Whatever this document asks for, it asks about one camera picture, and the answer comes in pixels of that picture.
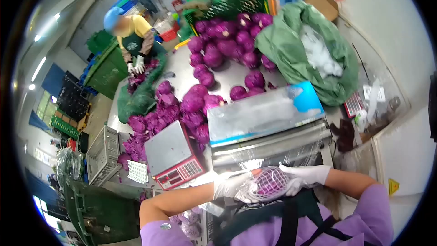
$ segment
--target yellow shirt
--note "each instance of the yellow shirt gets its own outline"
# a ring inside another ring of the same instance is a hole
[[[117,41],[120,44],[121,49],[124,49],[122,41],[123,37],[128,37],[133,32],[135,32],[135,34],[139,37],[144,37],[144,35],[152,28],[152,26],[150,26],[144,17],[140,15],[132,15],[129,18],[131,19],[132,23],[129,23],[129,27],[124,33],[117,36]]]

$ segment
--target yellow warning sign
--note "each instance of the yellow warning sign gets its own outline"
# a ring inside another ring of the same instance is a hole
[[[394,179],[389,179],[389,196],[392,196],[399,189],[399,183]]]

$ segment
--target worker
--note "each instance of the worker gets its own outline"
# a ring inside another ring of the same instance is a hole
[[[355,211],[337,222],[329,210],[316,201],[312,189],[297,192],[292,188],[280,201],[243,206],[215,234],[214,246],[388,246],[392,243],[393,226],[384,185],[369,176],[329,166],[281,165],[280,169],[300,178],[304,184],[319,183],[358,199]],[[142,245],[191,246],[182,229],[171,223],[168,217],[219,197],[235,197],[243,182],[260,171],[257,169],[212,183],[170,190],[144,200],[139,211]]]
[[[147,11],[150,13],[152,17],[155,15],[155,13],[158,13],[158,9],[156,8],[152,0],[138,0],[138,1],[141,3],[141,5],[144,6],[144,8],[147,9]]]
[[[123,16],[123,13],[120,7],[111,8],[103,18],[103,27],[108,33],[117,36],[128,72],[143,73],[144,60],[156,57],[159,51],[157,46],[160,45],[154,44],[152,26],[142,16]],[[135,66],[132,56],[136,57]]]

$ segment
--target worker's hand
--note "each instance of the worker's hand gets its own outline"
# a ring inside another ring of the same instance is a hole
[[[309,167],[286,167],[285,165],[280,165],[279,168],[288,173],[292,174],[295,178],[301,178],[304,185],[310,186],[315,183],[320,183],[325,185],[326,178],[331,169],[330,166],[309,166]]]
[[[226,178],[225,173],[224,175],[219,175],[214,181],[214,199],[219,197],[235,197],[243,183],[259,172],[261,170],[256,169],[231,178]]]
[[[134,66],[132,65],[132,62],[128,63],[128,73],[132,74],[135,72]]]
[[[135,72],[141,74],[144,72],[144,57],[141,55],[137,56],[137,62],[135,63]]]

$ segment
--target stainless steel table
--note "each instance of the stainless steel table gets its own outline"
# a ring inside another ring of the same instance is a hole
[[[189,51],[187,46],[183,46],[178,49],[173,55],[168,57],[167,66],[164,72],[174,72],[176,75],[175,78],[167,79],[170,81],[171,85],[174,87],[174,95],[178,98],[178,100],[182,100],[183,95],[190,89],[191,86],[195,84],[199,84],[199,81],[193,77],[194,68],[189,65],[189,58],[191,52]],[[260,71],[263,73],[264,78],[266,80],[266,85],[271,82],[273,85],[277,87],[284,87],[287,85],[287,82],[283,78],[282,74],[279,71],[276,72],[267,72],[264,67],[260,68]],[[216,78],[216,86],[211,89],[209,92],[215,95],[221,95],[225,100],[231,101],[229,97],[229,91],[235,85],[243,85],[244,86],[244,78],[249,73],[249,69],[243,64],[239,64],[235,61],[226,61],[223,66],[219,70],[213,71],[214,76]],[[158,84],[164,81],[165,79],[160,79]],[[109,118],[107,125],[113,129],[116,129],[118,132],[126,132],[133,133],[131,127],[126,123],[121,123],[118,120],[117,114],[117,99],[120,94],[120,89],[123,85],[127,84],[127,79],[121,81],[118,84],[117,91],[114,96],[114,101],[112,103],[111,111],[109,113]],[[217,174],[212,170],[212,162],[211,162],[211,148],[207,146],[204,151],[206,168],[208,170],[204,175],[191,180],[188,183],[183,184],[181,187],[188,187],[189,185],[199,185],[203,183],[207,183],[212,181],[214,176]],[[323,158],[324,164],[332,165],[332,161],[330,160],[330,155],[324,156]],[[151,177],[149,177],[149,183],[140,184],[137,183],[128,177],[128,173],[121,169],[118,173],[116,173],[109,181],[118,183],[118,177],[122,178],[122,184],[136,186],[136,187],[146,187],[150,188],[155,186],[155,188],[160,188]]]

